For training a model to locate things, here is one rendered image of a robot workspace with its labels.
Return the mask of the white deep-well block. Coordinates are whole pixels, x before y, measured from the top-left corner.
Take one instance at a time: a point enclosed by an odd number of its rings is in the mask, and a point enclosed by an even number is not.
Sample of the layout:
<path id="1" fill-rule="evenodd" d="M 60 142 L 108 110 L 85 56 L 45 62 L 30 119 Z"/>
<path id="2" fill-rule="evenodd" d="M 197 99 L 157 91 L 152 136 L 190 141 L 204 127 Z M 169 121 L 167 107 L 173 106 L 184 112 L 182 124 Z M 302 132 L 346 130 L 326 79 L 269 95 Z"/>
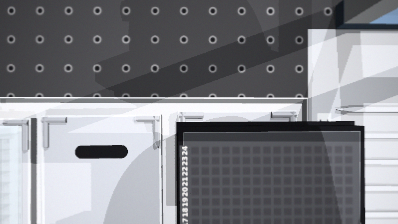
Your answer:
<path id="1" fill-rule="evenodd" d="M 22 126 L 0 126 L 0 224 L 22 224 Z"/>

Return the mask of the dark grey well plate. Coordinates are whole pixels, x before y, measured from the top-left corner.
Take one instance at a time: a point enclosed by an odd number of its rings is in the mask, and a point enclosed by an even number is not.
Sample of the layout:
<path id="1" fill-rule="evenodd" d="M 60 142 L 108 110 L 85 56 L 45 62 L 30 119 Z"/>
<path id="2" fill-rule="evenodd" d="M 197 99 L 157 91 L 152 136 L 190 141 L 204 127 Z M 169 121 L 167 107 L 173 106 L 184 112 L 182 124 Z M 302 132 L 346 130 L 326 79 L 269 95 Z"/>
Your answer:
<path id="1" fill-rule="evenodd" d="M 365 224 L 355 121 L 176 122 L 176 157 L 177 224 Z"/>

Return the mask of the dark grey perforated base plate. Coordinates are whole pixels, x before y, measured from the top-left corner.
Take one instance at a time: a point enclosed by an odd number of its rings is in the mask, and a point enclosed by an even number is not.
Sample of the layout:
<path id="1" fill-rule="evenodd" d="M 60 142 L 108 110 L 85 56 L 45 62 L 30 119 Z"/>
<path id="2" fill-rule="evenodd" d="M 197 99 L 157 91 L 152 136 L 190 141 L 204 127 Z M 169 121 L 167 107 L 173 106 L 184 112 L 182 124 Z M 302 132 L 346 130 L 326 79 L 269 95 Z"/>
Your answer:
<path id="1" fill-rule="evenodd" d="M 308 98 L 342 0 L 0 0 L 0 97 Z"/>

